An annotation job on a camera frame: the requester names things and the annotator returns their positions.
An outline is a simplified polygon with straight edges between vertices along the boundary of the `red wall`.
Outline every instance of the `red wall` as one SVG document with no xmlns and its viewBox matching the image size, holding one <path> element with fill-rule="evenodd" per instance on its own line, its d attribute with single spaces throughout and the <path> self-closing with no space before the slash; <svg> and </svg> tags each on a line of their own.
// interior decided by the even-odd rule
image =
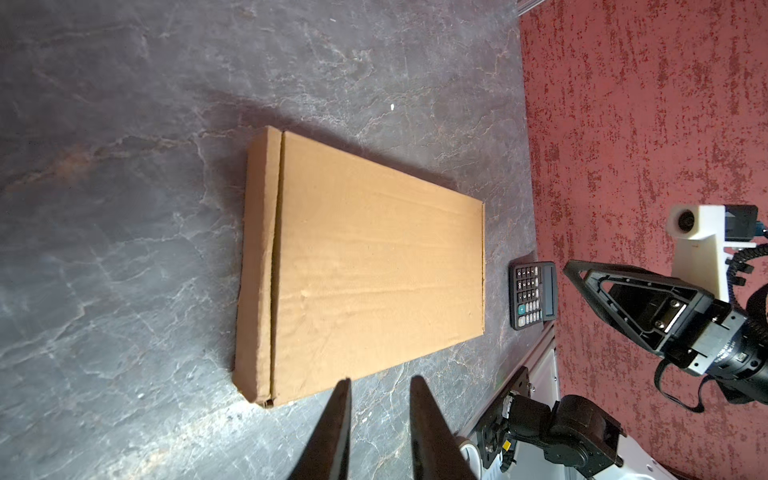
<svg viewBox="0 0 768 480">
<path fill-rule="evenodd" d="M 523 16 L 521 36 L 539 258 L 668 275 L 673 204 L 757 204 L 768 220 L 766 0 L 549 0 Z M 704 414 L 666 401 L 656 357 L 560 281 L 564 394 L 593 399 L 675 468 L 768 478 L 768 406 L 729 406 L 713 383 Z M 665 387 L 695 404 L 699 380 L 669 371 Z"/>
</svg>

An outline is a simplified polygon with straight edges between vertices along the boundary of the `box side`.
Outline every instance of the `box side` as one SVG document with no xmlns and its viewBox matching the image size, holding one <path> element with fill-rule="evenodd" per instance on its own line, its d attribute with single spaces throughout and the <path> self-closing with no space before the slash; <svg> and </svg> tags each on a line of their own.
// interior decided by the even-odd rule
<svg viewBox="0 0 768 480">
<path fill-rule="evenodd" d="M 281 131 L 265 127 L 248 150 L 233 381 L 249 402 L 261 404 L 272 398 L 271 278 L 282 139 Z"/>
<path fill-rule="evenodd" d="M 274 403 L 483 334 L 484 205 L 285 133 Z"/>
</svg>

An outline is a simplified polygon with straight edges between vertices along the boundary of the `black calculator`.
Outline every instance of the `black calculator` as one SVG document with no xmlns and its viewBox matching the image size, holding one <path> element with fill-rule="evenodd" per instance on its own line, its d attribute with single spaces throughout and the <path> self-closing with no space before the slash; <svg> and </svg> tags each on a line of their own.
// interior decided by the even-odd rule
<svg viewBox="0 0 768 480">
<path fill-rule="evenodd" d="M 558 314 L 558 273 L 553 262 L 509 267 L 509 322 L 515 330 L 554 320 Z"/>
</svg>

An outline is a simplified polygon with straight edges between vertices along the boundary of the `brown cardboard box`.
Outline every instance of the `brown cardboard box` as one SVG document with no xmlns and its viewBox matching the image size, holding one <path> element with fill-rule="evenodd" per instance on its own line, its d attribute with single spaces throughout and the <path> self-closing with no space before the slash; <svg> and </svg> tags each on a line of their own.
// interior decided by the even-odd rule
<svg viewBox="0 0 768 480">
<path fill-rule="evenodd" d="M 479 200 L 275 128 L 249 151 L 233 380 L 280 405 L 485 330 Z"/>
</svg>

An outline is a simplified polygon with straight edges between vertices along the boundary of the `black strap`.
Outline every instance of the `black strap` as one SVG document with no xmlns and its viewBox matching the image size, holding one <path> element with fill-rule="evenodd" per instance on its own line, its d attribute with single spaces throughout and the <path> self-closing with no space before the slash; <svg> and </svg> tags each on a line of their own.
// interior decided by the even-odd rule
<svg viewBox="0 0 768 480">
<path fill-rule="evenodd" d="M 697 405 L 695 407 L 688 406 L 688 405 L 684 404 L 683 402 L 681 402 L 680 399 L 678 399 L 677 397 L 674 397 L 674 396 L 670 395 L 669 393 L 666 393 L 664 390 L 661 389 L 661 376 L 664 374 L 664 370 L 671 363 L 672 362 L 670 362 L 669 360 L 663 359 L 663 360 L 661 360 L 661 362 L 659 362 L 659 366 L 656 367 L 656 373 L 654 374 L 654 385 L 656 386 L 656 390 L 661 392 L 661 395 L 667 397 L 667 399 L 669 399 L 669 400 L 672 400 L 673 402 L 675 402 L 679 406 L 683 407 L 687 411 L 693 412 L 693 413 L 702 413 L 704 411 L 704 403 L 701 401 L 701 389 L 704 387 L 705 383 L 709 382 L 710 380 L 715 380 L 715 377 L 713 377 L 712 375 L 707 375 L 707 376 L 705 376 L 703 378 L 703 380 L 701 380 L 701 383 L 699 384 L 699 405 Z"/>
</svg>

